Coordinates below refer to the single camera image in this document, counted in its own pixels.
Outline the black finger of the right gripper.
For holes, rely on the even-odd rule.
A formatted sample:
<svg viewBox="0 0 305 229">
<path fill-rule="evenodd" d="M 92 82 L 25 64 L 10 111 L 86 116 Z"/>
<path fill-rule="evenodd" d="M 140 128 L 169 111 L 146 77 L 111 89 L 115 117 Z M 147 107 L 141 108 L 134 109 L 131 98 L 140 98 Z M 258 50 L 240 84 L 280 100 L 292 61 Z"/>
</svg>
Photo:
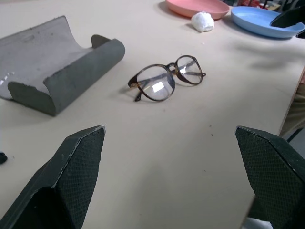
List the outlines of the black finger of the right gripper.
<svg viewBox="0 0 305 229">
<path fill-rule="evenodd" d="M 305 7 L 300 6 L 279 14 L 270 23 L 272 27 L 286 28 L 305 21 Z"/>
</svg>

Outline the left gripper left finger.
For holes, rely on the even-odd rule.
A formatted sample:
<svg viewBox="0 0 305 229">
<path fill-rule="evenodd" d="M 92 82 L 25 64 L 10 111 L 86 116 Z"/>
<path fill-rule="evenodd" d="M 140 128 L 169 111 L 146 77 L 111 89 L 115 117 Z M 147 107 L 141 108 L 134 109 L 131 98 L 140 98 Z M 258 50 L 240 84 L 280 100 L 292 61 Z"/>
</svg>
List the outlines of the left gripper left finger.
<svg viewBox="0 0 305 229">
<path fill-rule="evenodd" d="M 102 125 L 64 139 L 0 220 L 2 229 L 80 229 L 99 173 Z"/>
</svg>

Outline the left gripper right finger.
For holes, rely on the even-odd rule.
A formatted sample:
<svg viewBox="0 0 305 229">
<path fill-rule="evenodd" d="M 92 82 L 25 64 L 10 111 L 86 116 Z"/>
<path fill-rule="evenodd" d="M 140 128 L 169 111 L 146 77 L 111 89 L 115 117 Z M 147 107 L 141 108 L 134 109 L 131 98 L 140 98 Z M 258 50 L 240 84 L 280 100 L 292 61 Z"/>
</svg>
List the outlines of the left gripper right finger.
<svg viewBox="0 0 305 229">
<path fill-rule="evenodd" d="M 274 229 L 305 227 L 305 160 L 283 138 L 238 126 L 239 149 L 255 198 L 248 217 Z"/>
</svg>

